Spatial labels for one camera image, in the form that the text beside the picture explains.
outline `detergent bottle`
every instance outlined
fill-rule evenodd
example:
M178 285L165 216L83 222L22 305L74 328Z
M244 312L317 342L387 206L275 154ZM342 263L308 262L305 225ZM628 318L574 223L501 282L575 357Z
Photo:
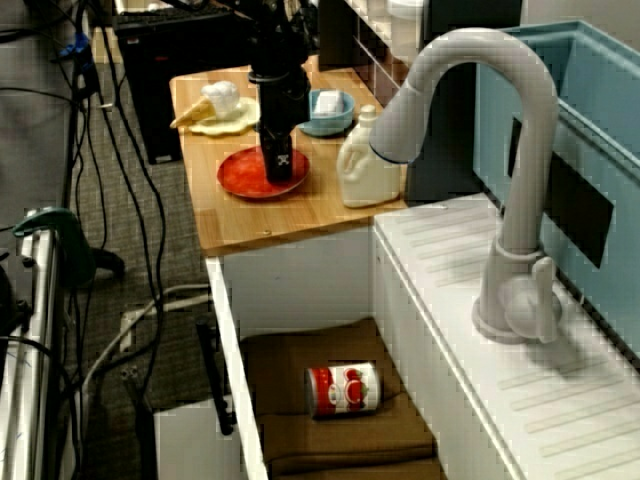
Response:
M363 105L358 124L338 153L338 182L342 202L349 208L386 202L400 194L400 165L385 162L369 146L376 117L373 105Z

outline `wooden countertop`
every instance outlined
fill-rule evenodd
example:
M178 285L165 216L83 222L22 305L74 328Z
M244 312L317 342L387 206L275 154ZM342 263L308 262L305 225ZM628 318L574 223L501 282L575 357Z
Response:
M320 73L317 57L305 64L312 88L335 88L356 100L359 108L382 107L351 69ZM241 96L257 98L256 86L247 80L249 67L216 70L174 78L171 91L174 109L180 113L200 97L207 83L229 80ZM207 257L246 251L354 228L370 223L378 213L406 208L402 198L373 207L350 209L342 204L336 175L336 158L346 134L330 138L309 137L299 129L291 133L294 148L311 161L311 172L290 193L270 200L246 200L225 192L216 179L218 166L229 155L259 144L258 135L247 129L240 135L206 137L181 132L191 200L203 254Z

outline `red and white can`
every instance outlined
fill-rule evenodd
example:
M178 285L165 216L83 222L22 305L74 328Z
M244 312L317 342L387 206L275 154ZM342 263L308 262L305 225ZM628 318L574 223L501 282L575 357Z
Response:
M307 399L312 417L367 412L382 396L373 363L307 369Z

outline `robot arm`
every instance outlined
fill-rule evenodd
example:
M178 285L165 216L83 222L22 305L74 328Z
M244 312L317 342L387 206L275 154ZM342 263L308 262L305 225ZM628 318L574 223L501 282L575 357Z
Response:
M165 1L178 6L178 0ZM284 0L219 0L250 24L246 45L251 63L249 81L258 85L258 133L270 183L291 178L290 134L296 125L309 120L311 87L302 64L317 39L314 41L310 33L314 27L305 26L304 17L315 7L310 8L307 0L301 2L303 8L290 22Z

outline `red plate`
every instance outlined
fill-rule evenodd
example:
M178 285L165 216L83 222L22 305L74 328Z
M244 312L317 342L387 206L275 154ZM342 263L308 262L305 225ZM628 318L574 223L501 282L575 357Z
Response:
M289 192L300 185L309 173L310 162L297 150L293 151L293 176L278 184L267 182L262 149L241 150L225 158L218 168L218 182L227 192L246 198L270 198Z

